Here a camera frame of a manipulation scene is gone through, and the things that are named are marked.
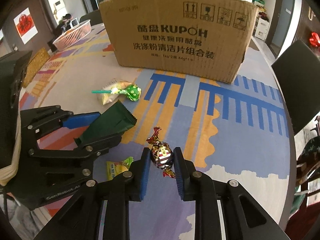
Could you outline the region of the brown cardboard box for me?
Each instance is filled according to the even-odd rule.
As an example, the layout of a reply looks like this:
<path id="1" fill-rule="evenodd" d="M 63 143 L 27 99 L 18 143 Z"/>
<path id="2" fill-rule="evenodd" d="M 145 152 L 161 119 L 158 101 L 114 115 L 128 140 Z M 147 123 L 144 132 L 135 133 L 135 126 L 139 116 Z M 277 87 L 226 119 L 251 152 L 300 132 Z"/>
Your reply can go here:
<path id="1" fill-rule="evenodd" d="M 232 83 L 257 7 L 243 0 L 104 0 L 101 18 L 123 67 Z"/>

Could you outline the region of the pink basket of oranges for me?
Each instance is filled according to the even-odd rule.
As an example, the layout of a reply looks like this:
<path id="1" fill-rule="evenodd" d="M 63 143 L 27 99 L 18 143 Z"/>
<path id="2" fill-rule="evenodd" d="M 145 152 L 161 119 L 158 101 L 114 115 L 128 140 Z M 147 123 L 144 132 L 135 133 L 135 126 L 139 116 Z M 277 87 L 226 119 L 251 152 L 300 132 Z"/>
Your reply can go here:
<path id="1" fill-rule="evenodd" d="M 62 51 L 86 37 L 91 30 L 91 20 L 86 20 L 61 34 L 53 41 L 53 45 L 57 48 L 57 50 Z"/>

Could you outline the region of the yellow woven tissue box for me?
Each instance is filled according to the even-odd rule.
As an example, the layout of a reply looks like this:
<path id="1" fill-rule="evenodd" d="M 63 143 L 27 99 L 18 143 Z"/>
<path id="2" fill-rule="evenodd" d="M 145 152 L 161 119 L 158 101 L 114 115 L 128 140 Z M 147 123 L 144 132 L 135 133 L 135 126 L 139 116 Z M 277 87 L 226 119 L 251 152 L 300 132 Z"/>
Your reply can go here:
<path id="1" fill-rule="evenodd" d="M 36 73 L 43 67 L 43 65 L 50 59 L 50 55 L 46 48 L 41 48 L 29 61 L 27 72 L 23 81 L 23 88 L 26 88 L 33 80 Z"/>

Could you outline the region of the green polka-dot lollipop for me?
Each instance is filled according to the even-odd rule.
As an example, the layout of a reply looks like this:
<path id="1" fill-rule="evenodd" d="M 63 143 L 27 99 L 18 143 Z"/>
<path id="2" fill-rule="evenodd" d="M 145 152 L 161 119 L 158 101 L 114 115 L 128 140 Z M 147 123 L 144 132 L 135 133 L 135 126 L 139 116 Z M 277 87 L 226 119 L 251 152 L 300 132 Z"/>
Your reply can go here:
<path id="1" fill-rule="evenodd" d="M 124 89 L 114 87 L 111 90 L 93 90 L 92 93 L 125 95 L 131 101 L 138 101 L 140 99 L 142 90 L 136 84 L 131 84 Z"/>

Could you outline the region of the black chair right side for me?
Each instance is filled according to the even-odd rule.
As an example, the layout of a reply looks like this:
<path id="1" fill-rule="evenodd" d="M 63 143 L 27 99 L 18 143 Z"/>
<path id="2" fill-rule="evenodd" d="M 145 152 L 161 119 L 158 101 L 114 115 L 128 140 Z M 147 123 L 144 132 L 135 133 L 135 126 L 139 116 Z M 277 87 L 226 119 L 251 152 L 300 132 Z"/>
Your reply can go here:
<path id="1" fill-rule="evenodd" d="M 319 59 L 305 43 L 296 40 L 272 69 L 297 134 L 319 113 Z"/>

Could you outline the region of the black chair far left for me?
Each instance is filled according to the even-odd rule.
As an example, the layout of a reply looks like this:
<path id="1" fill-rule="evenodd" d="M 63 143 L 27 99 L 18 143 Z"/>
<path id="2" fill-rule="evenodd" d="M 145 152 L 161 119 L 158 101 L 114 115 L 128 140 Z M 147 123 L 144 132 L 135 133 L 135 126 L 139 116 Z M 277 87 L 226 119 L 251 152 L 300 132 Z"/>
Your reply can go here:
<path id="1" fill-rule="evenodd" d="M 95 10 L 88 14 L 85 14 L 84 16 L 81 16 L 79 22 L 82 23 L 87 20 L 90 20 L 91 26 L 103 23 L 100 10 Z"/>

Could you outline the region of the black chair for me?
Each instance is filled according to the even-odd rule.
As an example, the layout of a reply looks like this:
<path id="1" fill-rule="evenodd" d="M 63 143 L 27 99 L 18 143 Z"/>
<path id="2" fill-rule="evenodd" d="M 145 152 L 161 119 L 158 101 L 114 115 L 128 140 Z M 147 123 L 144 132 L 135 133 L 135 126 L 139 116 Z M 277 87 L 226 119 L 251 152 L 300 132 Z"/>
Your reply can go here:
<path id="1" fill-rule="evenodd" d="M 87 20 L 90 20 L 91 26 L 103 23 L 100 10 L 95 10 L 88 14 L 85 14 L 84 16 L 81 16 L 79 22 L 82 23 Z"/>
<path id="2" fill-rule="evenodd" d="M 297 134 L 319 113 L 319 59 L 305 43 L 296 40 L 272 69 Z"/>

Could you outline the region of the dark green snack packet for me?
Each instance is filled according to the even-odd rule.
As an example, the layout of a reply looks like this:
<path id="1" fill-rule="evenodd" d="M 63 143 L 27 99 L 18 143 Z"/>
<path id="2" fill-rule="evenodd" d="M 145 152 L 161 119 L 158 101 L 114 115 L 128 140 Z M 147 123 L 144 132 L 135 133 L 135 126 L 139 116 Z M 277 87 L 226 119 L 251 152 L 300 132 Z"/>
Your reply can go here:
<path id="1" fill-rule="evenodd" d="M 93 139 L 123 134 L 134 127 L 136 123 L 135 116 L 118 100 L 95 119 L 82 135 L 75 139 L 75 142 L 79 146 Z"/>

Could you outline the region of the red paper door decoration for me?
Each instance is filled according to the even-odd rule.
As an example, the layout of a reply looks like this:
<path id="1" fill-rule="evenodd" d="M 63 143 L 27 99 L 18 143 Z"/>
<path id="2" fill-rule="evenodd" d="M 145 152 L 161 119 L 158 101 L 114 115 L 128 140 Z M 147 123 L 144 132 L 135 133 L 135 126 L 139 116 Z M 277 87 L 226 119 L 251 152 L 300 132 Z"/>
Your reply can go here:
<path id="1" fill-rule="evenodd" d="M 14 18 L 14 24 L 23 44 L 27 44 L 38 33 L 29 8 Z"/>

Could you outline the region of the red foil candy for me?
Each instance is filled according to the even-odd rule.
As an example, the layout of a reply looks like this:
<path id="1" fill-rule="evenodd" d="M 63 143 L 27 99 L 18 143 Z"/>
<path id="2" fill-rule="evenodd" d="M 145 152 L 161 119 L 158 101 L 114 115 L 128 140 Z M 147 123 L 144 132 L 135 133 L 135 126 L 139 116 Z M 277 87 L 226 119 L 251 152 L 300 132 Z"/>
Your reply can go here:
<path id="1" fill-rule="evenodd" d="M 172 170 L 174 164 L 174 154 L 167 142 L 159 139 L 161 128 L 156 126 L 153 128 L 153 135 L 146 139 L 151 145 L 151 160 L 154 165 L 162 170 L 163 177 L 176 178 L 175 172 Z"/>

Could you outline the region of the wooden chair with clothes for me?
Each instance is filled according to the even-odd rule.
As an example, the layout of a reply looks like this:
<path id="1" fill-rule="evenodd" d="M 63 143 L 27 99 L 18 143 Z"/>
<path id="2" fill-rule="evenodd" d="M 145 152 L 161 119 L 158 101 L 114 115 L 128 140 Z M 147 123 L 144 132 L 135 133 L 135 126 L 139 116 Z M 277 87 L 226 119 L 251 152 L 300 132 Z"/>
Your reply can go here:
<path id="1" fill-rule="evenodd" d="M 319 116 L 313 123 L 313 129 L 303 130 L 308 141 L 297 158 L 295 194 L 285 229 L 290 239 L 319 239 L 319 189 L 310 189 L 319 181 Z"/>

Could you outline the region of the red heart balloons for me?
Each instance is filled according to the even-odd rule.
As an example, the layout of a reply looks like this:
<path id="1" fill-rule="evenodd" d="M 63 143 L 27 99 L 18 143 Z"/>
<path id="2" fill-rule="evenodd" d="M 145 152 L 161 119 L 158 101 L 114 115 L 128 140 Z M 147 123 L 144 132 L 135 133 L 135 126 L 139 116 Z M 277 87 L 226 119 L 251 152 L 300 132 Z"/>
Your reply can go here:
<path id="1" fill-rule="evenodd" d="M 312 32 L 309 38 L 309 43 L 312 47 L 320 47 L 320 37 L 316 32 Z"/>

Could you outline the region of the colourful patterned table mat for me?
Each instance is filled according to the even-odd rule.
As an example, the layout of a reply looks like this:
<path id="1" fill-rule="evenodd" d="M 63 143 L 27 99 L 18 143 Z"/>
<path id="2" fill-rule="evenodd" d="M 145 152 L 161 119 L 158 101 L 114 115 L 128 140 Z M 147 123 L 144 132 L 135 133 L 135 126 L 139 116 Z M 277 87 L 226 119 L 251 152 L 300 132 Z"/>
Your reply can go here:
<path id="1" fill-rule="evenodd" d="M 272 70 L 251 44 L 233 84 L 163 70 L 121 67 L 102 24 L 54 55 L 21 95 L 21 108 L 60 105 L 74 113 L 103 112 L 93 90 L 112 79 L 136 83 L 139 101 L 123 104 L 137 118 L 119 146 L 99 157 L 93 177 L 106 179 L 106 162 L 138 158 L 153 128 L 171 147 L 215 180 L 237 180 L 280 225 L 290 212 L 290 136 Z"/>

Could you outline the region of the white storage shelf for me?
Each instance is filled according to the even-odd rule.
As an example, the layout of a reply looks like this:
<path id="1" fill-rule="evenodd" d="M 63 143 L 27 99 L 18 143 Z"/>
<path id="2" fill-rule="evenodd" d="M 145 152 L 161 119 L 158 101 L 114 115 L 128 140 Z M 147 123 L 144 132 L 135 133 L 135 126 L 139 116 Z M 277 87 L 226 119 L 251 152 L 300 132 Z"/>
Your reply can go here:
<path id="1" fill-rule="evenodd" d="M 269 18 L 263 0 L 253 0 L 253 4 L 258 7 L 258 14 L 255 21 L 253 35 L 261 40 L 266 40 L 269 29 Z"/>

